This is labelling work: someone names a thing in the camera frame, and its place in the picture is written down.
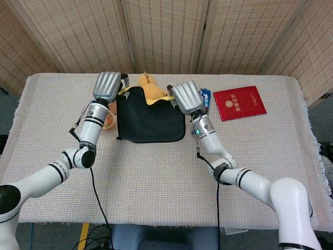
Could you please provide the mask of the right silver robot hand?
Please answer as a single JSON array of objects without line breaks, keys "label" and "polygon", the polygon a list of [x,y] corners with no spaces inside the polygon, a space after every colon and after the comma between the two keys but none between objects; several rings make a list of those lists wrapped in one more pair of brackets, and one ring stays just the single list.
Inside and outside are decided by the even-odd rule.
[{"label": "right silver robot hand", "polygon": [[204,113],[204,103],[193,80],[185,81],[176,86],[168,85],[167,89],[174,96],[184,115],[190,116],[196,111]]}]

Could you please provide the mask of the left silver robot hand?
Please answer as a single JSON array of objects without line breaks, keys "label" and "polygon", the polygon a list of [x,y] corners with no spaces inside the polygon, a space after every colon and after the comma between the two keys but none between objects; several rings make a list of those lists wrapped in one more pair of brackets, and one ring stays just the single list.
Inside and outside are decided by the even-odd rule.
[{"label": "left silver robot hand", "polygon": [[93,89],[93,96],[96,101],[113,102],[120,90],[122,84],[129,87],[129,76],[120,72],[101,72],[97,78]]}]

